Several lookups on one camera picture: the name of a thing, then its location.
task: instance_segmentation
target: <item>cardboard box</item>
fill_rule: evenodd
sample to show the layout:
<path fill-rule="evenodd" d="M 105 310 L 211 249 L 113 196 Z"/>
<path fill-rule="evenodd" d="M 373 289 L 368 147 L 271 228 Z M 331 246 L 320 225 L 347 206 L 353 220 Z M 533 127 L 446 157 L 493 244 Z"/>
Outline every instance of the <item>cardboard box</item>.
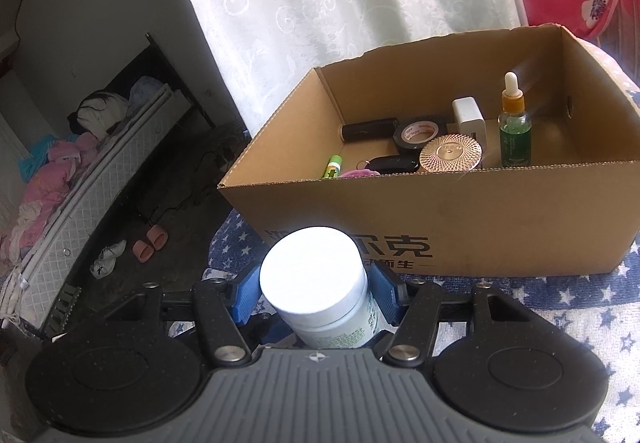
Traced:
<path fill-rule="evenodd" d="M 529 168 L 499 164 L 496 119 L 515 71 L 533 116 Z M 444 115 L 475 97 L 488 120 L 484 168 L 321 180 L 395 154 L 344 144 L 345 123 Z M 353 236 L 363 259 L 425 275 L 584 275 L 622 260 L 640 228 L 640 113 L 566 29 L 491 30 L 386 46 L 312 70 L 220 184 L 266 241 L 314 225 Z M 328 258 L 330 246 L 327 247 Z"/>

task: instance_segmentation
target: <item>dropper bottle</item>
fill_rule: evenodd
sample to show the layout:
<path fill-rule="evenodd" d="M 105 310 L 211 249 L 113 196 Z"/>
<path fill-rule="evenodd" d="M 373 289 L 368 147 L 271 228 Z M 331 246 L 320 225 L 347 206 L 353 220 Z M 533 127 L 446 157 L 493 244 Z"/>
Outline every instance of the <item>dropper bottle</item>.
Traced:
<path fill-rule="evenodd" d="M 500 155 L 503 167 L 531 165 L 531 117 L 524 109 L 524 95 L 515 73 L 504 75 L 500 128 Z"/>

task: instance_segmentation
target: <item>metal screw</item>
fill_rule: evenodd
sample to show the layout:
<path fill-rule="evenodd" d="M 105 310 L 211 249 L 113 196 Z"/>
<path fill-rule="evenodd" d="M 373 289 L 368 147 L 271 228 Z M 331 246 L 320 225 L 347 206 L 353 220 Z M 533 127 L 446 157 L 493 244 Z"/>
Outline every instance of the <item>metal screw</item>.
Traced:
<path fill-rule="evenodd" d="M 401 362 L 412 362 L 420 356 L 420 349 L 407 344 L 401 344 L 391 347 L 389 354 Z"/>
<path fill-rule="evenodd" d="M 215 350 L 215 356 L 221 362 L 239 362 L 244 358 L 246 351 L 238 346 L 222 346 Z"/>

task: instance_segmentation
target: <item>white quilted mattress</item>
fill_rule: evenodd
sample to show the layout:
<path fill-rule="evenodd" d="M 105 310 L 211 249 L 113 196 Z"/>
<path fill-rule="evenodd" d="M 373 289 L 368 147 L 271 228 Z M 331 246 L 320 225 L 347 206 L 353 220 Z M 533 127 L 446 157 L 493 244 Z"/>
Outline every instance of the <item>white quilted mattress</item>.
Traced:
<path fill-rule="evenodd" d="M 162 138 L 190 108 L 178 91 L 164 86 L 120 137 L 100 151 L 49 222 L 46 235 L 7 279 L 0 312 L 41 329 L 76 258 L 117 195 Z"/>

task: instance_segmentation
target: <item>black circular motor cover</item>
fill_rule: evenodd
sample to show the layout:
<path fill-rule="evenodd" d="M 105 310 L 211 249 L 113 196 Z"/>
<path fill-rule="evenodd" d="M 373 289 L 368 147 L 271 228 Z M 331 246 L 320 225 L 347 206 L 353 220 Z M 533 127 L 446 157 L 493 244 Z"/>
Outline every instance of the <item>black circular motor cover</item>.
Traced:
<path fill-rule="evenodd" d="M 590 425 L 607 394 L 602 362 L 532 312 L 483 321 L 441 352 L 433 381 L 462 414 L 521 433 Z"/>
<path fill-rule="evenodd" d="M 200 362 L 146 324 L 94 323 L 43 349 L 26 374 L 36 409 L 65 431 L 101 436 L 140 431 L 178 412 L 200 383 Z"/>

